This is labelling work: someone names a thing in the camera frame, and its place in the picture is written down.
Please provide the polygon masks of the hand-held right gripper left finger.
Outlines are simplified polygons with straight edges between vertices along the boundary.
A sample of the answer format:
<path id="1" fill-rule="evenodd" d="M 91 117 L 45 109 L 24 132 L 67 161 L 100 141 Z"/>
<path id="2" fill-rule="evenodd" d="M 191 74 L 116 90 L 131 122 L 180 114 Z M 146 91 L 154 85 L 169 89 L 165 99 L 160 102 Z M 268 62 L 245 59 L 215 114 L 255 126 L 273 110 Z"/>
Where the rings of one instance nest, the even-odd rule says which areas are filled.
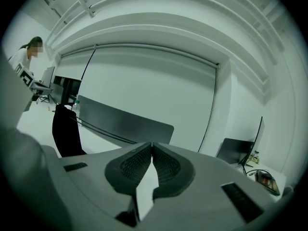
<path id="1" fill-rule="evenodd" d="M 136 188 L 151 161 L 150 144 L 59 158 L 43 146 L 42 209 L 66 231 L 150 231 L 140 220 Z"/>

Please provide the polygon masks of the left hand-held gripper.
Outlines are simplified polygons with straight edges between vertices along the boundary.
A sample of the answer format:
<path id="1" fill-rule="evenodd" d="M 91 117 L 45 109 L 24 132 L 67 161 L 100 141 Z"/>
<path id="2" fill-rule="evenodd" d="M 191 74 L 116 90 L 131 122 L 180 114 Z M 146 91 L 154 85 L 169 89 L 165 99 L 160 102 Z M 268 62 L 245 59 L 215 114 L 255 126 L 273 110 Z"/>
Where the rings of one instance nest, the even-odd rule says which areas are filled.
<path id="1" fill-rule="evenodd" d="M 25 85 L 31 89 L 34 95 L 49 95 L 51 93 L 51 89 L 49 87 L 41 82 L 34 81 L 34 76 L 22 63 L 19 63 L 14 71 L 25 83 Z"/>

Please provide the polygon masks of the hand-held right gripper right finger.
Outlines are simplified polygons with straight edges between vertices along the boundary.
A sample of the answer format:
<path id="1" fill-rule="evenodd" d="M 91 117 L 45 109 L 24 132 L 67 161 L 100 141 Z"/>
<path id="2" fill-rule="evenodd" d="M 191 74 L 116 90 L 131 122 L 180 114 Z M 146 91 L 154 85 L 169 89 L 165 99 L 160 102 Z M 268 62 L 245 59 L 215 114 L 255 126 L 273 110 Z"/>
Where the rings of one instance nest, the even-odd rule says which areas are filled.
<path id="1" fill-rule="evenodd" d="M 215 157 L 154 143 L 159 186 L 145 231 L 261 231 L 284 207 Z"/>

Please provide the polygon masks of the black cloth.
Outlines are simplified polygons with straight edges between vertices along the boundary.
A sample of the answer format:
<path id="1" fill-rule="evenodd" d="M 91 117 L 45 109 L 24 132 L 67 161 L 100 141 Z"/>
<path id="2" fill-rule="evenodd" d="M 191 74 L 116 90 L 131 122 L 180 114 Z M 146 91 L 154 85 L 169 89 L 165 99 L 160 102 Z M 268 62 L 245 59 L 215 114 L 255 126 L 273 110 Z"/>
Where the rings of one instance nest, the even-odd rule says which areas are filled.
<path id="1" fill-rule="evenodd" d="M 121 149 L 116 149 L 103 153 L 87 154 L 81 146 L 76 114 L 62 104 L 58 104 L 55 107 L 52 135 L 61 157 L 65 160 L 70 157 L 82 159 L 104 158 L 111 153 L 121 152 Z"/>

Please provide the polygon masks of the grey computer monitor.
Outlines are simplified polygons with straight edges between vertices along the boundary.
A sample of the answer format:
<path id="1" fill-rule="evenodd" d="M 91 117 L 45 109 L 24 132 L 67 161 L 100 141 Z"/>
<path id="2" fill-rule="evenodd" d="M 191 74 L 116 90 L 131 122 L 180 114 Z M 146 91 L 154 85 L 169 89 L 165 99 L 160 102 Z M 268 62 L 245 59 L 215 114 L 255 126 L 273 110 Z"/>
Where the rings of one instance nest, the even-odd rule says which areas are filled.
<path id="1" fill-rule="evenodd" d="M 43 77 L 42 77 L 42 84 L 43 85 L 50 87 L 51 79 L 52 79 L 52 76 L 53 76 L 53 73 L 54 73 L 54 69 L 55 69 L 55 67 L 52 66 L 52 67 L 49 67 L 45 70 Z"/>

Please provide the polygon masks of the black monitor with splayed stand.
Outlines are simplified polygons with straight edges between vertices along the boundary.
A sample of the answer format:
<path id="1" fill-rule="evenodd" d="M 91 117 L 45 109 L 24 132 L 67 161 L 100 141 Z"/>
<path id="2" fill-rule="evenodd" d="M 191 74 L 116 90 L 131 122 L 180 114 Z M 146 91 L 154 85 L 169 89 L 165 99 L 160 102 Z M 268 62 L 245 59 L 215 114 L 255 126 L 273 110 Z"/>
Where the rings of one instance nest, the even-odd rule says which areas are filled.
<path id="1" fill-rule="evenodd" d="M 63 92 L 64 92 L 63 87 L 55 83 L 51 83 L 50 88 L 51 88 L 50 96 L 53 98 L 53 100 L 56 103 L 63 104 Z"/>
<path id="2" fill-rule="evenodd" d="M 257 150 L 257 148 L 260 144 L 260 140 L 261 140 L 263 131 L 264 131 L 264 119 L 263 119 L 263 116 L 262 116 L 261 119 L 260 119 L 260 123 L 259 123 L 259 127 L 258 127 L 258 131 L 257 131 L 257 135 L 256 135 L 255 140 L 253 141 L 252 145 L 250 145 L 248 147 L 248 151 L 244 154 L 243 158 L 238 163 L 242 167 L 243 173 L 245 175 L 247 175 L 245 166 L 247 165 L 247 162 L 249 161 L 249 157 L 252 154 L 252 152 Z"/>

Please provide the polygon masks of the dark glass window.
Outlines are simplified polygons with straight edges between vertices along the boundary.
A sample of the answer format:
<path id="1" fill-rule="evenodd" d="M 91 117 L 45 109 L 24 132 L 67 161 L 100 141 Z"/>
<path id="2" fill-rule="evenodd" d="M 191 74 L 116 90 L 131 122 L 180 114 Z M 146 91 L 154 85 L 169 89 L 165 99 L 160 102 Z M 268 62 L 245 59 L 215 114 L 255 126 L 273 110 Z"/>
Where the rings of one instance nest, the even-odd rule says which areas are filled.
<path id="1" fill-rule="evenodd" d="M 63 105 L 73 106 L 77 99 L 81 81 L 67 77 L 55 76 L 53 83 L 63 87 Z"/>

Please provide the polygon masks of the clear plastic water bottle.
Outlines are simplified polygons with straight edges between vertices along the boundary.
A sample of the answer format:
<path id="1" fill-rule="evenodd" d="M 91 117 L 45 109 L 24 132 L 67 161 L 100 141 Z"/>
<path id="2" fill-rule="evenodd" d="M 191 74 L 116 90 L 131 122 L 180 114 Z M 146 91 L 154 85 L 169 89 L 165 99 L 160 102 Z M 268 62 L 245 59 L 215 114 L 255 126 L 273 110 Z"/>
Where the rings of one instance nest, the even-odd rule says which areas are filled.
<path id="1" fill-rule="evenodd" d="M 80 115 L 79 100 L 75 100 L 75 103 L 72 106 L 72 111 L 76 114 L 76 119 L 79 120 L 79 115 Z"/>

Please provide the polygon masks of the black computer monitor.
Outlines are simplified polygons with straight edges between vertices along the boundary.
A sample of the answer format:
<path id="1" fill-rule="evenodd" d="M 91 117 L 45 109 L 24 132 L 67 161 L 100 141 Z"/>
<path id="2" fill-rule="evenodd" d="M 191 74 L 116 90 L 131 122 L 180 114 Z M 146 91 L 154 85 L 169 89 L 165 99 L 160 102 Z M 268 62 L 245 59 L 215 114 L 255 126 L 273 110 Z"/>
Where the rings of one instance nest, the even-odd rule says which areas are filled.
<path id="1" fill-rule="evenodd" d="M 228 164 L 244 164 L 248 160 L 253 147 L 254 142 L 252 141 L 225 138 L 216 157 Z"/>

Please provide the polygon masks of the small yellow green items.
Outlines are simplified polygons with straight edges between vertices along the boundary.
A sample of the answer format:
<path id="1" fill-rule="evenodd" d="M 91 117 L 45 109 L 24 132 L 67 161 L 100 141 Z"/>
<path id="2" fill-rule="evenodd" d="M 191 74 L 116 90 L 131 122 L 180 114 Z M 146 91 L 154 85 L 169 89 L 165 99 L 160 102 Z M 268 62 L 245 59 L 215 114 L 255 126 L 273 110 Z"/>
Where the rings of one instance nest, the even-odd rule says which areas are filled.
<path id="1" fill-rule="evenodd" d="M 248 162 L 254 162 L 258 164 L 259 163 L 259 152 L 254 151 L 253 153 L 251 153 L 246 163 L 248 164 Z"/>

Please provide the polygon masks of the black tray with tools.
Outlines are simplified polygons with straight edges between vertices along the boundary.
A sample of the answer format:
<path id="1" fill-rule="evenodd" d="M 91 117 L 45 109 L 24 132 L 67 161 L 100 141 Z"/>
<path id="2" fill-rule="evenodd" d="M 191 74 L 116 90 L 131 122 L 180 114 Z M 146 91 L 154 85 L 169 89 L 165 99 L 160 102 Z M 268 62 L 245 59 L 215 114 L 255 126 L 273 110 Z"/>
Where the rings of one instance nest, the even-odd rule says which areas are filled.
<path id="1" fill-rule="evenodd" d="M 255 173 L 256 182 L 260 183 L 274 196 L 280 196 L 280 191 L 274 177 L 266 171 L 257 171 Z"/>

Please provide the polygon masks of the long dark desk divider panel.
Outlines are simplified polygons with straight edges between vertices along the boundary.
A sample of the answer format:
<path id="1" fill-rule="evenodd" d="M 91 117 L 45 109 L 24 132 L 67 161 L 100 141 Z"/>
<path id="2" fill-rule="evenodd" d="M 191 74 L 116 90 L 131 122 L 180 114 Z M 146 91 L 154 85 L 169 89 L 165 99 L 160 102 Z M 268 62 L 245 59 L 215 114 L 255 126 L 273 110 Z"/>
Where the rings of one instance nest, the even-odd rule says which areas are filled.
<path id="1" fill-rule="evenodd" d="M 161 142 L 169 144 L 174 127 L 120 109 L 113 108 L 79 95 L 80 119 L 100 137 L 118 145 L 123 139 L 133 142 Z"/>

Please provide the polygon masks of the white roller blind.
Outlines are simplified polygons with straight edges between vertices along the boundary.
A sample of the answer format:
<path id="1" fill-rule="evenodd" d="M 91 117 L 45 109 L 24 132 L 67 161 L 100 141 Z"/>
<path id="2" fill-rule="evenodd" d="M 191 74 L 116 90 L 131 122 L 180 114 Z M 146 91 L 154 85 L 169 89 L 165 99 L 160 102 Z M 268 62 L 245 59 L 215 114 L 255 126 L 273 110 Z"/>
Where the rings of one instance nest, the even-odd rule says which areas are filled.
<path id="1" fill-rule="evenodd" d="M 199 151 L 215 96 L 215 68 L 162 50 L 110 47 L 65 56 L 55 74 L 80 80 L 77 96 L 172 125 L 170 145 Z"/>

